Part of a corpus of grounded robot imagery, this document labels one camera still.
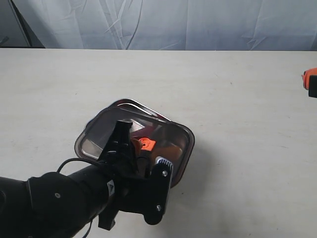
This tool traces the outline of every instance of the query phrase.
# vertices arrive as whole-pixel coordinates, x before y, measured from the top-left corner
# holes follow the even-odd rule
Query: orange object
[[[142,143],[141,150],[148,150],[148,151],[152,151],[156,143],[156,141],[150,140],[146,137],[139,139],[139,141]]]
[[[306,70],[302,75],[304,88],[309,90],[309,78],[311,75],[317,75],[317,68]]]

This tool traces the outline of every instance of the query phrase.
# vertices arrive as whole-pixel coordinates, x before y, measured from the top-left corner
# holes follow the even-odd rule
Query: white table
[[[301,74],[316,66],[314,52],[0,49],[0,175],[54,171],[89,119],[132,98],[196,145],[160,224],[120,212],[89,237],[315,238],[317,99]]]

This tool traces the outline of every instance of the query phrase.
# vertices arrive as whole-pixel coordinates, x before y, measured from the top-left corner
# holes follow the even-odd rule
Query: white cloth backdrop
[[[317,0],[13,0],[47,48],[317,50]]]

